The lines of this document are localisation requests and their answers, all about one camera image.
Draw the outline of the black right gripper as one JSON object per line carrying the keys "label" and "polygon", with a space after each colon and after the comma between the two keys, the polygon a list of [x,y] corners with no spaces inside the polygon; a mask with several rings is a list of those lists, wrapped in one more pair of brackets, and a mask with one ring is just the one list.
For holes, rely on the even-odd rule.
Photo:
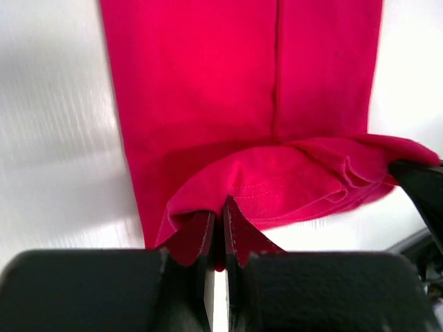
{"label": "black right gripper", "polygon": [[390,251],[414,265],[428,299],[442,304],[442,160],[438,165],[398,160],[388,169],[428,228],[396,243]]}

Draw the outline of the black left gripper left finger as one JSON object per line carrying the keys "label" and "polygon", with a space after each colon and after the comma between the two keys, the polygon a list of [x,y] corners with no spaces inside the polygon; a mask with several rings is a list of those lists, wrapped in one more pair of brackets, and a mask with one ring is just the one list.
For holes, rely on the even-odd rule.
{"label": "black left gripper left finger", "polygon": [[212,331],[215,215],[197,212],[159,251],[156,331]]}

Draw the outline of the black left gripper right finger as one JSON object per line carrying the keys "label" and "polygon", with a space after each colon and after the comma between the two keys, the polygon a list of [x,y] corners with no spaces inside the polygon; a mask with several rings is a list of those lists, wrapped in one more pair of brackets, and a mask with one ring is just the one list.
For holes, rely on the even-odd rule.
{"label": "black left gripper right finger", "polygon": [[251,256],[285,251],[246,219],[236,200],[228,196],[223,210],[228,280],[228,330],[259,331],[260,314],[254,276],[246,267]]}

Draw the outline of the magenta t shirt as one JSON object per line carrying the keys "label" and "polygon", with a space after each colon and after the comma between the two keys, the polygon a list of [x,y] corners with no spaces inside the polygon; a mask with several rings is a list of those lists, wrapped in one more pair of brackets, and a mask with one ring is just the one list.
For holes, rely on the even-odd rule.
{"label": "magenta t shirt", "polygon": [[368,133],[381,1],[102,1],[145,246],[234,198],[267,230],[354,210],[437,165]]}

